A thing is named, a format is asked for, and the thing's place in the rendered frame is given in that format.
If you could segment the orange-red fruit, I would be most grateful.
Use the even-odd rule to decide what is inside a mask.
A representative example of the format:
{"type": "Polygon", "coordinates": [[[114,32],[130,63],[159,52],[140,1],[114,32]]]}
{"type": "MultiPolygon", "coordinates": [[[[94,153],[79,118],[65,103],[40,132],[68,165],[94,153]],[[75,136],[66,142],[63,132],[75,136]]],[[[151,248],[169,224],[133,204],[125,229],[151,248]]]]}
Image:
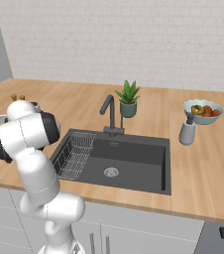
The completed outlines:
{"type": "Polygon", "coordinates": [[[212,109],[209,105],[203,107],[203,113],[201,114],[202,117],[215,117],[219,115],[220,111],[218,109],[212,109]]]}

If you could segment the pale blue fruit bowl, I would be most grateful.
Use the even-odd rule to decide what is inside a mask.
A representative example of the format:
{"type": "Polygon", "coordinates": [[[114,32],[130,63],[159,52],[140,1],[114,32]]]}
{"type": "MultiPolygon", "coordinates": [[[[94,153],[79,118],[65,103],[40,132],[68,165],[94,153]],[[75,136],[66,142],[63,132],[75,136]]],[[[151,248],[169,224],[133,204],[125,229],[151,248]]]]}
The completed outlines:
{"type": "Polygon", "coordinates": [[[183,110],[186,115],[192,114],[194,116],[194,122],[199,125],[212,124],[223,114],[223,108],[221,105],[206,99],[189,99],[183,103],[183,110]],[[202,107],[209,105],[212,109],[218,109],[220,111],[220,115],[215,117],[202,117],[201,115],[194,115],[191,113],[192,105],[201,105],[202,107]]]}

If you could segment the green potted plant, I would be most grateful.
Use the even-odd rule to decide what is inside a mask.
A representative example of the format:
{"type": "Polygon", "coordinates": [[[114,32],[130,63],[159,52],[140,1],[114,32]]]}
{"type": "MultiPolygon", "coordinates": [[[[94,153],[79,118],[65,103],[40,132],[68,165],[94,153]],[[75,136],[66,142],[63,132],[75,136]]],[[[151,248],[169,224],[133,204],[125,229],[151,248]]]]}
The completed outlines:
{"type": "Polygon", "coordinates": [[[137,101],[139,87],[136,82],[132,84],[128,80],[124,81],[122,91],[116,90],[116,94],[120,97],[120,113],[125,118],[132,118],[137,113],[137,101]]]}

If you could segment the grey soap dispenser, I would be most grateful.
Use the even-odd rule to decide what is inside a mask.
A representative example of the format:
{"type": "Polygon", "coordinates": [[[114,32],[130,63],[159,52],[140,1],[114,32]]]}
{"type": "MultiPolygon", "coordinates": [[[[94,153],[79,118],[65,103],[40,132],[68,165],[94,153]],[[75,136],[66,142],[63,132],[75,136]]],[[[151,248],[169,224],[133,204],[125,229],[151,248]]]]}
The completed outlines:
{"type": "Polygon", "coordinates": [[[187,119],[182,123],[178,140],[184,146],[189,146],[193,143],[195,136],[194,116],[189,114],[187,119]]]}

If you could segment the yellow-green fruit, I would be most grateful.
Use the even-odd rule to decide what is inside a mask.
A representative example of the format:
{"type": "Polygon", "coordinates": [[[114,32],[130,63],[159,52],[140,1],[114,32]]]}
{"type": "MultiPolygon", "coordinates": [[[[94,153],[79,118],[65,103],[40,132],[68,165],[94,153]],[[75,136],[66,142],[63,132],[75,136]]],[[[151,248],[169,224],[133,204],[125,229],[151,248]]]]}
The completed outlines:
{"type": "Polygon", "coordinates": [[[204,109],[201,105],[192,105],[191,113],[194,115],[201,115],[204,112],[204,109]]]}

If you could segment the dark grey tap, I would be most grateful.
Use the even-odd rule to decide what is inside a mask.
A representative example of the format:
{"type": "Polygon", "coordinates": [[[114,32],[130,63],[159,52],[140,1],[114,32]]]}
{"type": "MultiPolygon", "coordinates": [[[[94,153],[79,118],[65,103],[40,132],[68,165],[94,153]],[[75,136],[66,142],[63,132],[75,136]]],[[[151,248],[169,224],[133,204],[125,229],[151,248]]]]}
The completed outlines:
{"type": "Polygon", "coordinates": [[[107,133],[110,137],[115,137],[116,135],[123,135],[124,129],[123,128],[117,128],[115,126],[115,105],[114,105],[114,96],[109,94],[103,105],[100,108],[99,113],[101,115],[104,115],[107,108],[110,108],[110,125],[105,126],[103,132],[107,133]]]}

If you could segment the dark grey sink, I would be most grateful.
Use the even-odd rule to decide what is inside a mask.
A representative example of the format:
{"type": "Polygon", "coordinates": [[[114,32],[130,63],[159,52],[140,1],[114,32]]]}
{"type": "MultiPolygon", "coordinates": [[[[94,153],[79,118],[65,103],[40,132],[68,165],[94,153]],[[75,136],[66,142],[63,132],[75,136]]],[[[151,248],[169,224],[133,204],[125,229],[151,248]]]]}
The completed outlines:
{"type": "Polygon", "coordinates": [[[95,134],[92,151],[75,182],[120,188],[131,191],[171,194],[169,140],[166,138],[116,135],[70,129],[62,142],[73,132],[95,134]]]}

